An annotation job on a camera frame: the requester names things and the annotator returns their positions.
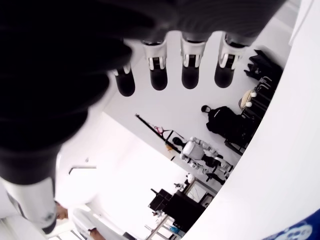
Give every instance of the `robotic finger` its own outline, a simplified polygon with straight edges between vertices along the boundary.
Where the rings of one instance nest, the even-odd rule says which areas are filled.
[[[119,92],[124,97],[130,97],[136,90],[135,79],[132,73],[131,64],[113,70],[115,75],[116,85]]]
[[[199,82],[199,66],[211,33],[183,32],[180,38],[182,58],[182,84],[194,89]]]
[[[150,69],[150,79],[153,88],[161,91],[168,84],[167,76],[167,40],[165,38],[157,41],[142,41],[144,55]]]
[[[216,64],[214,81],[220,88],[230,86],[238,61],[255,38],[239,37],[235,34],[222,34],[218,62]]]

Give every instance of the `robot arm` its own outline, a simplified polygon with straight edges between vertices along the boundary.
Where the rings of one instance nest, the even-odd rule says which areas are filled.
[[[218,156],[218,152],[216,149],[214,149],[209,143],[202,141],[196,137],[191,137],[190,141],[198,144],[199,146],[201,146],[203,148],[203,150],[208,151],[211,157],[216,157]]]

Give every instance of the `person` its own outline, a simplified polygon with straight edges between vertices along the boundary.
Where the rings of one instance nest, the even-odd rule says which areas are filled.
[[[56,205],[56,218],[59,220],[71,220],[78,232],[88,240],[125,240],[111,230],[109,227],[100,222],[90,212],[80,208],[66,209],[59,202]]]

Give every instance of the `white wall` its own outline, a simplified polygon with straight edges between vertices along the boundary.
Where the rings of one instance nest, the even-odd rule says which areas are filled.
[[[96,165],[96,178],[72,179],[68,172],[73,165]],[[92,201],[89,206],[110,228],[143,239],[148,234],[144,225],[154,221],[148,208],[155,197],[150,189],[173,194],[174,183],[183,183],[186,174],[105,113],[92,114],[61,151],[56,199],[66,207]]]
[[[281,21],[284,13],[293,15],[291,25],[288,22]],[[170,32],[167,35],[168,85],[166,89],[156,91],[152,88],[148,64],[142,58],[133,67],[136,84],[135,93],[130,97],[123,97],[119,92],[115,93],[106,106],[105,112],[168,158],[171,158],[172,154],[168,153],[164,142],[144,126],[135,117],[135,114],[139,114],[153,125],[173,129],[185,138],[195,136],[210,142],[226,160],[235,165],[240,156],[224,145],[224,139],[221,136],[207,130],[208,116],[201,112],[201,106],[209,105],[212,108],[217,108],[226,105],[240,114],[239,99],[247,90],[252,89],[257,84],[255,80],[247,77],[243,71],[247,67],[249,57],[255,54],[254,49],[263,49],[270,53],[277,63],[284,66],[291,49],[288,42],[295,17],[296,13],[294,11],[281,9],[278,12],[253,46],[247,49],[235,70],[231,86],[225,89],[218,88],[214,82],[221,32],[213,33],[206,45],[200,66],[199,83],[193,90],[188,90],[182,86],[180,34],[176,31]],[[194,171],[179,159],[175,159],[174,162],[194,174]],[[210,185],[216,190],[221,187],[214,180],[211,180]]]

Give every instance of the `metal frame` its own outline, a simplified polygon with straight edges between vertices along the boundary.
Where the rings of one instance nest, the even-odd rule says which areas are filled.
[[[214,190],[212,187],[208,186],[207,184],[203,183],[202,181],[200,181],[199,179],[195,178],[191,183],[190,185],[183,191],[183,193],[185,195],[187,195],[191,189],[195,186],[195,185],[198,185],[200,186],[202,189],[204,189],[207,193],[209,193],[210,195],[212,195],[213,197],[217,195],[217,191]],[[153,236],[154,235],[158,235],[160,236],[161,238],[163,238],[164,240],[169,240],[169,238],[166,238],[165,236],[163,236],[161,233],[159,233],[158,231],[161,229],[161,228],[164,228],[166,230],[168,230],[169,232],[171,232],[173,235],[175,235],[176,237],[178,237],[179,239],[181,239],[182,237],[173,232],[172,230],[170,230],[168,227],[164,226],[164,224],[166,224],[167,220],[170,218],[170,216],[168,215],[165,215],[165,217],[161,220],[161,222],[158,224],[158,226],[156,226],[156,228],[152,231],[152,229],[148,226],[145,226],[148,230],[152,231],[151,234],[145,239],[145,240],[152,240]]]

